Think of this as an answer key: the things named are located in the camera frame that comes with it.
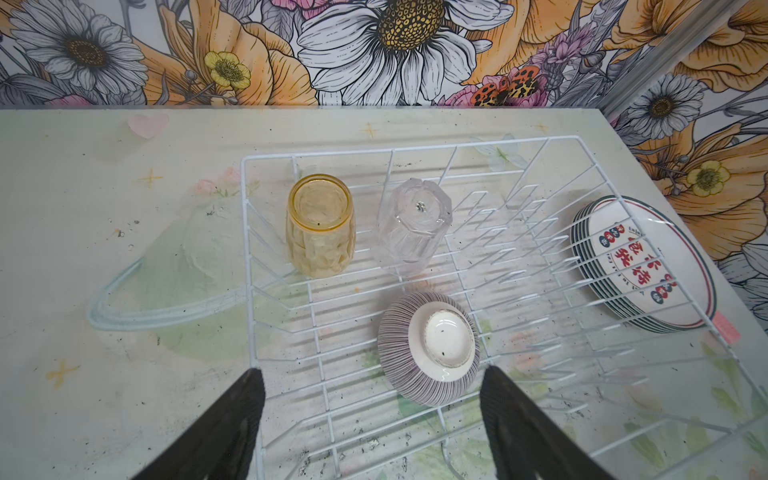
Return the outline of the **yellow glass tumbler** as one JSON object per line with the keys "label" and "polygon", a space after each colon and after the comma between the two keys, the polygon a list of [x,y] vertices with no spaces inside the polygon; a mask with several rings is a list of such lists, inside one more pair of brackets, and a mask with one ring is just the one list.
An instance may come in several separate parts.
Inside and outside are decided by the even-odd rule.
{"label": "yellow glass tumbler", "polygon": [[313,174],[291,189],[286,210],[286,244],[294,267],[309,278],[343,272],[354,257],[355,208],[338,178]]}

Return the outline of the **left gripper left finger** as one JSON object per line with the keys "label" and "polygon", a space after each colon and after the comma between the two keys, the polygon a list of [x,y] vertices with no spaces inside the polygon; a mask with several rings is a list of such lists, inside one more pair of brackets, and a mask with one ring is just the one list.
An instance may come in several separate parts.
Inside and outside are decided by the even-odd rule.
{"label": "left gripper left finger", "polygon": [[262,372],[243,373],[137,479],[245,479],[266,392]]}

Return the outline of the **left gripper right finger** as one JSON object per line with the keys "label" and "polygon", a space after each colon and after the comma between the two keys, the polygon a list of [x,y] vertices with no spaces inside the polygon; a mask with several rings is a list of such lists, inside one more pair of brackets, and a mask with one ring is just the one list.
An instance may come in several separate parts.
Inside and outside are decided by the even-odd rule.
{"label": "left gripper right finger", "polygon": [[500,368],[485,370],[480,408],[499,479],[609,479]]}

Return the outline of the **clear glass tumbler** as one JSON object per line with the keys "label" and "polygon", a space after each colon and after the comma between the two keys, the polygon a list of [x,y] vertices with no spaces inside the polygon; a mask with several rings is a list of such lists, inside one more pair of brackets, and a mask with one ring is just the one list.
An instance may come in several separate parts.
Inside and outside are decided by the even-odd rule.
{"label": "clear glass tumbler", "polygon": [[403,276],[426,268],[453,221],[450,197],[433,181],[411,178],[386,193],[377,224],[377,255]]}

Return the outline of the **white plate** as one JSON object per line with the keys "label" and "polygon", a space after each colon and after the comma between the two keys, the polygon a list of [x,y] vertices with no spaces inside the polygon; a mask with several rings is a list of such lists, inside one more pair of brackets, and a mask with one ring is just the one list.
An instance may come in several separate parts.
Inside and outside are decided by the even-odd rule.
{"label": "white plate", "polygon": [[601,197],[576,213],[569,235],[589,287],[627,323],[677,333],[705,327],[716,313],[714,279],[703,256],[651,205]]}

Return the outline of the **striped ceramic bowl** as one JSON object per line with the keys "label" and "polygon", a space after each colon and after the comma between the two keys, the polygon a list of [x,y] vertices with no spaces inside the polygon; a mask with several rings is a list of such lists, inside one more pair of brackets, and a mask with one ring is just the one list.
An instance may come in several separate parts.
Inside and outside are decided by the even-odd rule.
{"label": "striped ceramic bowl", "polygon": [[420,405],[446,405],[474,382],[480,364],[476,327],[461,306],[433,291],[408,293],[383,313],[377,336],[386,379]]}

